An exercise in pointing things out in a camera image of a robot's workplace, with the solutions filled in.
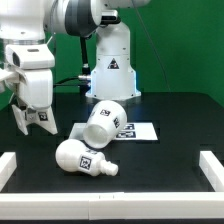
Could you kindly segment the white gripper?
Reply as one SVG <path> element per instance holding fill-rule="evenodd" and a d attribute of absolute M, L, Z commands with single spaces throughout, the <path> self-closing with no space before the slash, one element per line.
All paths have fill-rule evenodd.
<path fill-rule="evenodd" d="M 0 82 L 33 110 L 47 109 L 53 99 L 53 76 L 50 69 L 0 69 Z"/>

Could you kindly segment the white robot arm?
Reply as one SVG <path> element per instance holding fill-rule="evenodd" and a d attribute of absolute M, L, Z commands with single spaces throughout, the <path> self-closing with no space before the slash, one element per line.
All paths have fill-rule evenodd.
<path fill-rule="evenodd" d="M 97 62 L 87 73 L 88 97 L 124 100 L 138 96 L 136 73 L 130 65 L 130 31 L 119 8 L 136 8 L 151 0 L 0 0 L 0 40 L 4 67 L 0 83 L 18 103 L 32 110 L 52 104 L 55 58 L 45 33 L 79 38 L 97 36 Z"/>

